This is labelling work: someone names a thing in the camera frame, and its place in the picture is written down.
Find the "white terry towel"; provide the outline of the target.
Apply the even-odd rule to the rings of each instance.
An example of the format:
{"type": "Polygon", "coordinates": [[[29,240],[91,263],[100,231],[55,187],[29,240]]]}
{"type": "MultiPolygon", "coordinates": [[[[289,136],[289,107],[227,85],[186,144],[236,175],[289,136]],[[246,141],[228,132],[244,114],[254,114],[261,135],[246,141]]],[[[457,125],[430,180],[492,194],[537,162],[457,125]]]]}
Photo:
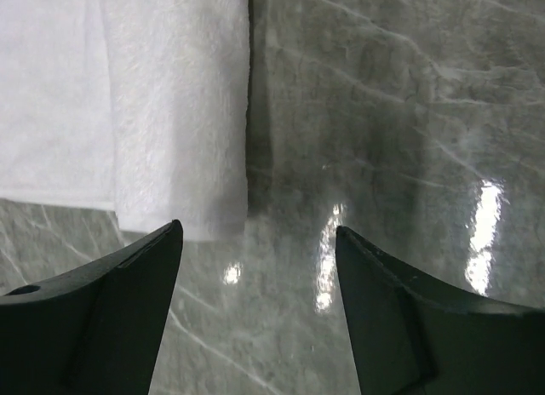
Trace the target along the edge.
{"type": "Polygon", "coordinates": [[[244,231],[249,0],[1,0],[1,195],[244,231]]]}

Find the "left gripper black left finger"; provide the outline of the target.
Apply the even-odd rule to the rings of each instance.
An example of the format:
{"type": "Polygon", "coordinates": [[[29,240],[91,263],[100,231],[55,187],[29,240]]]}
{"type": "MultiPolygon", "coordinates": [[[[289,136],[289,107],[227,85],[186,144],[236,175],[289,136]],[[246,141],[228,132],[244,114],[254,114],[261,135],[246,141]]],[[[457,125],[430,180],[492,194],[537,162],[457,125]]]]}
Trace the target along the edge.
{"type": "Polygon", "coordinates": [[[3,394],[147,394],[181,263],[173,220],[1,298],[3,394]]]}

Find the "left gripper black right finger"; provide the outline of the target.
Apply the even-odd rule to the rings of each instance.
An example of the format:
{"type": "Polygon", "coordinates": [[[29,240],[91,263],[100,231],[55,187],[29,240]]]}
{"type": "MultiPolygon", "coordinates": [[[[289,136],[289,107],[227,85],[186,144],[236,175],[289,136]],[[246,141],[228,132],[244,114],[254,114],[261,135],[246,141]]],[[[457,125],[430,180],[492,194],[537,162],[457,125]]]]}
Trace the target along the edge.
{"type": "Polygon", "coordinates": [[[342,304],[363,394],[541,394],[544,313],[443,282],[348,227],[342,304]]]}

